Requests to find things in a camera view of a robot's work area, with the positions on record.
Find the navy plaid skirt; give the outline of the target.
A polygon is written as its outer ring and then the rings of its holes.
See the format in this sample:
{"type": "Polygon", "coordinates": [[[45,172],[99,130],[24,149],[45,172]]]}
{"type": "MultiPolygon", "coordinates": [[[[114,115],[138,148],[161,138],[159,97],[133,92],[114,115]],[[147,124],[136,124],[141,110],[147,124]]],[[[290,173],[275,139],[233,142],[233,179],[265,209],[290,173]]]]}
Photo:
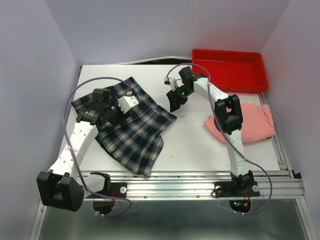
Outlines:
{"type": "Polygon", "coordinates": [[[108,87],[118,98],[128,88],[131,88],[138,105],[120,124],[107,123],[95,140],[127,170],[148,178],[164,147],[161,133],[176,120],[176,116],[158,105],[133,77],[108,87]]]}

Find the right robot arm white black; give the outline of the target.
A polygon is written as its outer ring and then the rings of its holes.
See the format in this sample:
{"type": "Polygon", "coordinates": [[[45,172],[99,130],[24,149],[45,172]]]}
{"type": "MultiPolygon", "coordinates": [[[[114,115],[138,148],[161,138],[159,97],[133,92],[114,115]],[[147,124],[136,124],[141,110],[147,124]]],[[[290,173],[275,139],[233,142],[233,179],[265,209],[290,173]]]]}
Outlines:
{"type": "Polygon", "coordinates": [[[254,184],[254,177],[243,148],[243,114],[240,99],[237,95],[225,93],[212,84],[210,73],[206,69],[204,71],[206,74],[194,73],[190,67],[182,68],[178,73],[182,81],[180,86],[176,78],[166,75],[164,84],[171,88],[166,94],[169,100],[169,110],[171,113],[177,111],[193,93],[209,101],[214,124],[224,137],[227,146],[231,192],[235,195],[242,195],[248,190],[248,187],[254,184]]]}

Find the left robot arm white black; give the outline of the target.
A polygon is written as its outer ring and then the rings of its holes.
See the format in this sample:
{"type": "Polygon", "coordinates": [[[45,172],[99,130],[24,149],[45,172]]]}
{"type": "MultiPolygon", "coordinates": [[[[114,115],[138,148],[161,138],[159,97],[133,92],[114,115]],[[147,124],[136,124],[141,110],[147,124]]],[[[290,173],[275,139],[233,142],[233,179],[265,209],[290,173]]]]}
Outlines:
{"type": "Polygon", "coordinates": [[[76,212],[84,199],[96,195],[110,199],[107,211],[112,211],[116,196],[110,176],[94,171],[83,177],[80,164],[101,128],[107,123],[117,125],[125,120],[136,104],[134,96],[116,97],[108,89],[93,90],[91,101],[78,111],[61,154],[48,171],[41,171],[36,178],[43,205],[76,212]]]}

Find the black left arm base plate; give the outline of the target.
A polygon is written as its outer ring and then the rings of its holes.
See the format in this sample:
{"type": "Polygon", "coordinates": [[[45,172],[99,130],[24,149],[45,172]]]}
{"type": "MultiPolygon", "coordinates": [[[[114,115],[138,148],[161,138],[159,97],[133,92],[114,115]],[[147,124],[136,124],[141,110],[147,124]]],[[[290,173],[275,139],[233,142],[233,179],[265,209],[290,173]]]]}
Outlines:
{"type": "Polygon", "coordinates": [[[121,199],[108,199],[99,197],[98,200],[93,201],[93,209],[101,214],[118,214],[124,210],[129,202],[123,200],[127,197],[127,184],[125,182],[113,182],[108,190],[104,189],[98,192],[101,195],[106,195],[114,198],[121,199]]]}

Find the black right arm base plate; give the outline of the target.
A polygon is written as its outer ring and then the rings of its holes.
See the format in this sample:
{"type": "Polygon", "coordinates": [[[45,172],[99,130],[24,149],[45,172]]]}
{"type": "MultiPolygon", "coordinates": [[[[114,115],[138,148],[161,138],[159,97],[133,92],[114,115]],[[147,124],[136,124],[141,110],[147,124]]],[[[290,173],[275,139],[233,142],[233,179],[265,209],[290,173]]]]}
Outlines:
{"type": "Polygon", "coordinates": [[[240,185],[231,181],[217,181],[214,183],[214,188],[211,192],[213,198],[230,198],[229,205],[236,213],[248,214],[251,209],[251,198],[259,197],[260,190],[257,183],[247,186],[240,185]]]}

